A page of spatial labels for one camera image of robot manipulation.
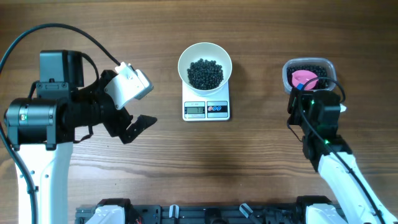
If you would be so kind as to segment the pink scoop with blue handle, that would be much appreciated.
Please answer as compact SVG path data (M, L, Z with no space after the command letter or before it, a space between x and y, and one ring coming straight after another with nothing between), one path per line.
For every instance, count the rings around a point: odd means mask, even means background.
M297 89L301 89L308 81L311 79L317 78L318 76L308 70L297 70L292 73L292 84ZM305 90L314 90L317 85L318 80L314 80L310 82Z

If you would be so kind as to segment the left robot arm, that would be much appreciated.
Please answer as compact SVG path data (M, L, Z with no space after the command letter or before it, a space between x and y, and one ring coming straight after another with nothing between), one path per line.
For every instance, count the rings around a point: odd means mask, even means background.
M133 142L157 120L134 117L126 109L153 89L144 72L121 63L96 74L85 86L83 62L89 56L71 50L40 53L40 78L28 97L15 99L6 111L7 143L22 164L19 208L32 205L31 217L39 223L66 223L68 170L75 130L102 124L111 137Z

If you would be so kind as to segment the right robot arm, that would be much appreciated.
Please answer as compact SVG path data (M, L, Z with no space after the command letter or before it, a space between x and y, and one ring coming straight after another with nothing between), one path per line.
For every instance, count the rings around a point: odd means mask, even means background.
M290 92L287 124L300 126L305 157L331 188L345 223L397 223L362 175L348 143L337 133L344 96L332 91Z

